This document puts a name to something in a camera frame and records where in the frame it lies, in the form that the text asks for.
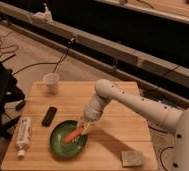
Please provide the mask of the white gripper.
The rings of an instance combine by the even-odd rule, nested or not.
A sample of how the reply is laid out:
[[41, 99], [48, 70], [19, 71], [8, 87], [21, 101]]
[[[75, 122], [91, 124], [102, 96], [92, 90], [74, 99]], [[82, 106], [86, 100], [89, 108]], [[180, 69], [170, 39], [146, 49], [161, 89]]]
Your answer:
[[80, 119], [77, 122], [77, 128], [83, 127], [82, 135], [89, 134], [94, 126], [95, 121], [98, 121], [103, 113], [105, 106], [107, 105], [107, 99], [97, 94], [94, 94], [89, 103], [85, 105], [83, 116], [84, 119]]

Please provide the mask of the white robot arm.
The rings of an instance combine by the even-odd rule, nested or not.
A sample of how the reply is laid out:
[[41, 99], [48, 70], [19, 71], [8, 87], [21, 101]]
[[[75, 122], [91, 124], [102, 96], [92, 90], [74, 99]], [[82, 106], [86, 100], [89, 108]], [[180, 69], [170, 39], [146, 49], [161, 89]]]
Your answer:
[[98, 80], [94, 89], [95, 93], [85, 105], [78, 121], [78, 126], [84, 128], [84, 134], [90, 132], [91, 126], [101, 118], [104, 108], [111, 100], [115, 100], [173, 135], [175, 144], [171, 171], [189, 171], [189, 108], [179, 110], [136, 96], [106, 79]]

